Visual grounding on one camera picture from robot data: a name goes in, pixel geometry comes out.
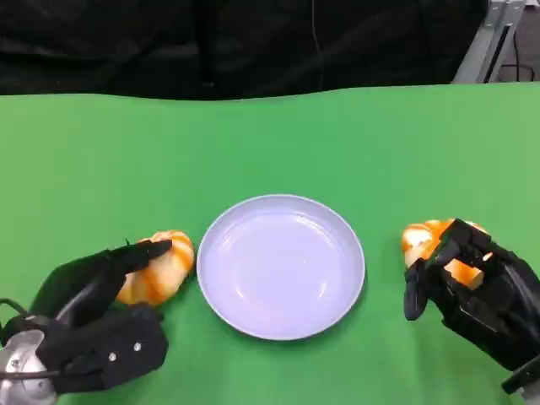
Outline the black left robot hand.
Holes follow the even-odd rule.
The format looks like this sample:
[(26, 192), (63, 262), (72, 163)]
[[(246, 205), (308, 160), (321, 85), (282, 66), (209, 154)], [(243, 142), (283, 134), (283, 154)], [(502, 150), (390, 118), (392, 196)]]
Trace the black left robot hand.
[(89, 324), (108, 311), (128, 274), (146, 268), (171, 247), (169, 240), (146, 240), (65, 263), (55, 268), (41, 285), (30, 314), (68, 327)]

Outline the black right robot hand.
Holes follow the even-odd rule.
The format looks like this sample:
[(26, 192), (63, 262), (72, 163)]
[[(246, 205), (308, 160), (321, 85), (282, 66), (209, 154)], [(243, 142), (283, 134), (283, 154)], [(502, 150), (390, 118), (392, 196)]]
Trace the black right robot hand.
[(432, 302), (445, 327), (507, 370), (539, 355), (539, 278), (486, 229), (461, 219), (410, 224), (401, 248), (407, 320)]

